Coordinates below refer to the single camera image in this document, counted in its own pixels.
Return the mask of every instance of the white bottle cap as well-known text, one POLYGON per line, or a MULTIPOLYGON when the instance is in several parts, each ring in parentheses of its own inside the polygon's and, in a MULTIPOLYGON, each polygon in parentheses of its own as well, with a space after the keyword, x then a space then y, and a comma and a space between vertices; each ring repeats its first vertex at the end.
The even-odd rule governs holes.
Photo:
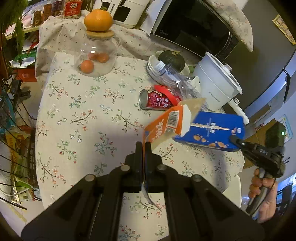
POLYGON ((153 68, 156 72, 160 72, 165 67, 165 63, 161 60, 153 68))

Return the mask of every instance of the white chair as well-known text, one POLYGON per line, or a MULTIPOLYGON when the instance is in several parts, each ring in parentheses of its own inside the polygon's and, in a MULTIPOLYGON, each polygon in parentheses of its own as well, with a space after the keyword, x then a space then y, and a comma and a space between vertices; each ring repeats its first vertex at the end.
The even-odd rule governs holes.
POLYGON ((239 208, 242 205, 242 188, 240 183, 240 178, 236 175, 230 181, 229 187, 223 192, 223 195, 232 201, 239 208))

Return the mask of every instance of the pumpkin stem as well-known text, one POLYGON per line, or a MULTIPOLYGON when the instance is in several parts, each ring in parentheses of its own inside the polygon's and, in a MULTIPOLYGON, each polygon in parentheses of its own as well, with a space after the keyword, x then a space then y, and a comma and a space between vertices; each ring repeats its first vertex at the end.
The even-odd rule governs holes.
POLYGON ((172 54, 173 54, 174 56, 177 56, 179 53, 181 53, 181 51, 173 51, 173 52, 172 52, 172 54))

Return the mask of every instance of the microwave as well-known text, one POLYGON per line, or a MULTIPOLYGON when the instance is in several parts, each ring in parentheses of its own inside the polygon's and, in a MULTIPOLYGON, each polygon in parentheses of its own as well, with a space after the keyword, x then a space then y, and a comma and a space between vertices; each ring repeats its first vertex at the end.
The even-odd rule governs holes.
POLYGON ((166 0, 152 34, 201 58, 210 52, 221 62, 239 42, 228 23, 202 0, 166 0))

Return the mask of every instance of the blue box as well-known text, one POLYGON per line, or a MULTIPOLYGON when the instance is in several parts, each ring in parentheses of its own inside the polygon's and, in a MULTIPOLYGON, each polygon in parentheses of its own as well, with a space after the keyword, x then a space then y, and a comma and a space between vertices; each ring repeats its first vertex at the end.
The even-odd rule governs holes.
POLYGON ((199 145, 223 151, 238 151, 229 141, 231 135, 244 139, 244 123, 239 115, 200 111, 189 131, 183 136, 175 136, 177 142, 199 145))

